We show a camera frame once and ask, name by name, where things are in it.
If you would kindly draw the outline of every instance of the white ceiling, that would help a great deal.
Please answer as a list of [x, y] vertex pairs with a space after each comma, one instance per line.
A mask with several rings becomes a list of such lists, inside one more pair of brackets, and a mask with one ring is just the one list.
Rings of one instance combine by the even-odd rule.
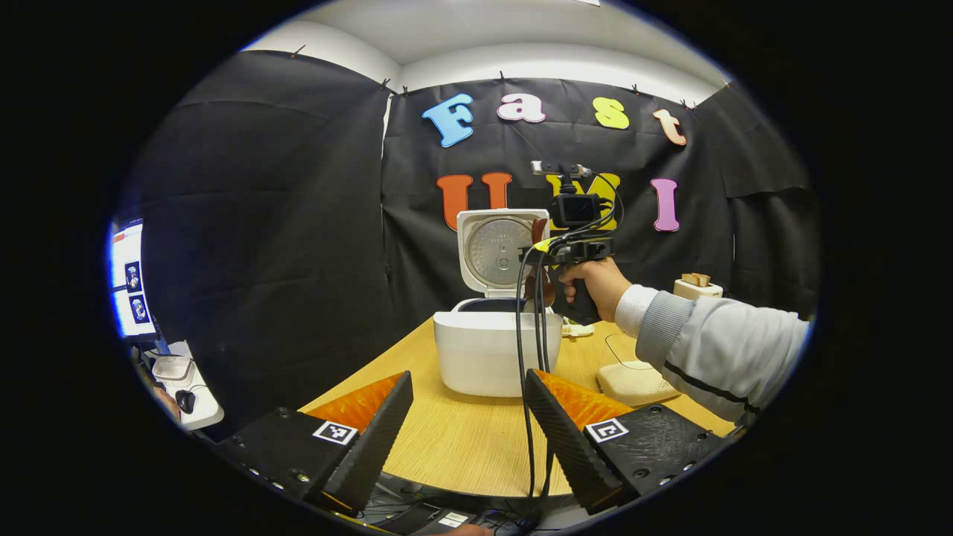
[[337, 0], [297, 20], [345, 31], [400, 65], [503, 43], [571, 43], [659, 61], [716, 86], [727, 75], [627, 7], [575, 0]]

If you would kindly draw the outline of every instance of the wooden table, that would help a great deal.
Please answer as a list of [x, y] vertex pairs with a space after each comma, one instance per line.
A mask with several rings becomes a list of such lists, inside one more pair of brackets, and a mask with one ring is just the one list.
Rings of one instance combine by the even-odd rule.
[[[621, 333], [614, 323], [599, 322], [596, 333], [563, 339], [555, 374], [589, 389], [598, 390], [596, 373], [616, 363], [607, 343], [623, 361], [635, 356], [636, 340]], [[529, 457], [526, 424], [519, 398], [462, 395], [440, 379], [434, 341], [434, 319], [420, 324], [407, 337], [350, 378], [301, 407], [309, 411], [358, 387], [410, 370], [414, 403], [394, 442], [384, 471], [402, 479], [459, 493], [498, 497], [525, 497], [529, 491]], [[720, 436], [734, 425], [698, 405], [687, 395], [663, 402], [682, 416]], [[537, 482], [542, 489], [546, 441], [533, 420]], [[553, 466], [551, 495], [572, 493], [559, 462]]]

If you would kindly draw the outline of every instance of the pink letter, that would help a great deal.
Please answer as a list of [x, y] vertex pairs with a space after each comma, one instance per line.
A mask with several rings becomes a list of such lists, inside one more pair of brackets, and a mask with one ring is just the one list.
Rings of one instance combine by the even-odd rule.
[[659, 219], [656, 220], [656, 231], [677, 231], [679, 221], [675, 219], [675, 189], [678, 184], [667, 178], [653, 178], [652, 187], [659, 196]]
[[530, 123], [538, 123], [546, 118], [546, 114], [542, 112], [542, 101], [535, 95], [528, 93], [510, 93], [503, 95], [503, 98], [500, 100], [510, 103], [497, 108], [497, 115], [503, 119], [509, 119], [511, 121], [524, 119]]

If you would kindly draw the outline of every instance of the white rice cooker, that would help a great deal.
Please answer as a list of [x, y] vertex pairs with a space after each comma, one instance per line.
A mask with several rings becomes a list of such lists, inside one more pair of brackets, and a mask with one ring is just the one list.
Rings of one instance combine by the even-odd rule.
[[[533, 220], [546, 210], [490, 209], [456, 216], [460, 274], [483, 298], [465, 299], [450, 312], [434, 314], [434, 337], [444, 384], [458, 393], [483, 397], [519, 397], [516, 304], [519, 248], [532, 245]], [[549, 237], [549, 226], [543, 238]], [[531, 272], [526, 266], [524, 280]], [[542, 366], [537, 358], [532, 313], [520, 313], [523, 364]], [[562, 317], [547, 308], [549, 362], [556, 370], [562, 341]]]

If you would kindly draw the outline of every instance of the orange soft pad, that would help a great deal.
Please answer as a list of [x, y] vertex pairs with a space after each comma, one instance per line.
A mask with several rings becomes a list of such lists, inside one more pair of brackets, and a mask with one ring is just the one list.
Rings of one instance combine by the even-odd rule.
[[402, 372], [394, 374], [390, 378], [364, 385], [343, 397], [316, 407], [309, 411], [308, 415], [325, 421], [347, 424], [357, 428], [363, 434], [367, 425], [371, 423], [374, 413], [384, 403], [387, 395], [391, 394], [391, 389], [397, 384], [402, 374]]
[[569, 415], [580, 432], [586, 424], [600, 423], [632, 411], [632, 408], [624, 403], [614, 401], [596, 391], [590, 391], [582, 385], [576, 385], [541, 370], [534, 369], [533, 372], [537, 373], [549, 392], [553, 393], [563, 411]]

